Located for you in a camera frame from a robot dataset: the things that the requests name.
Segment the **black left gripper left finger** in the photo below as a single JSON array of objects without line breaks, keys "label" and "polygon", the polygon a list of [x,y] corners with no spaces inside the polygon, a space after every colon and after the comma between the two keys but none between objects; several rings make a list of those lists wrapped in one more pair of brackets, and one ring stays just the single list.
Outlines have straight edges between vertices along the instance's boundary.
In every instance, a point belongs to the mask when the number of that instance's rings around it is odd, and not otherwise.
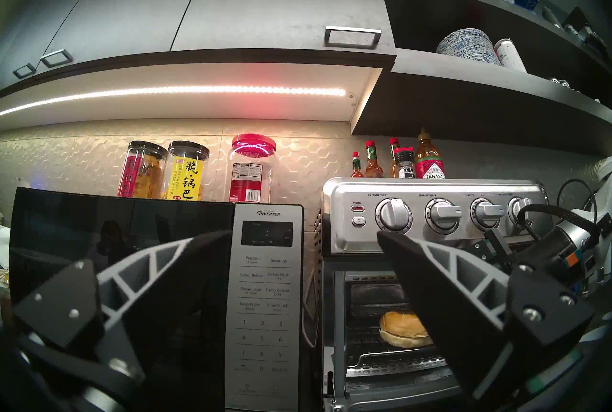
[{"label": "black left gripper left finger", "polygon": [[232,234],[205,233],[135,252],[95,273],[79,260],[13,306],[29,335],[16,344],[31,364],[108,364],[149,370],[203,296],[210,261],[225,260]]}]

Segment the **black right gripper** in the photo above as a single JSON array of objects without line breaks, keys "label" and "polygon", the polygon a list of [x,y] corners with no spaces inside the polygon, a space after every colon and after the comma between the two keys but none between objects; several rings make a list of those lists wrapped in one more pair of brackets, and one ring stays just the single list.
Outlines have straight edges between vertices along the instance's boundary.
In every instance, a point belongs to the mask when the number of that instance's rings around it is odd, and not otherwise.
[{"label": "black right gripper", "polygon": [[506,274],[521,269],[543,271],[560,283],[584,279],[582,252],[557,228],[521,251],[511,250],[500,231],[491,228],[472,245],[472,254]]}]

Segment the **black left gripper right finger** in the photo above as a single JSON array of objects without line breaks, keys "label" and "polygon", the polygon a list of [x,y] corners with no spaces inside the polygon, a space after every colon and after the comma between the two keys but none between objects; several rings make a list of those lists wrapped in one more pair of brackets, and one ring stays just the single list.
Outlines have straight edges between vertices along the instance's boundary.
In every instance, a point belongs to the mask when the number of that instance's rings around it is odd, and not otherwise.
[{"label": "black left gripper right finger", "polygon": [[463,250],[392,232],[377,240],[469,401],[528,401],[577,346],[594,309],[542,268],[510,274]]}]

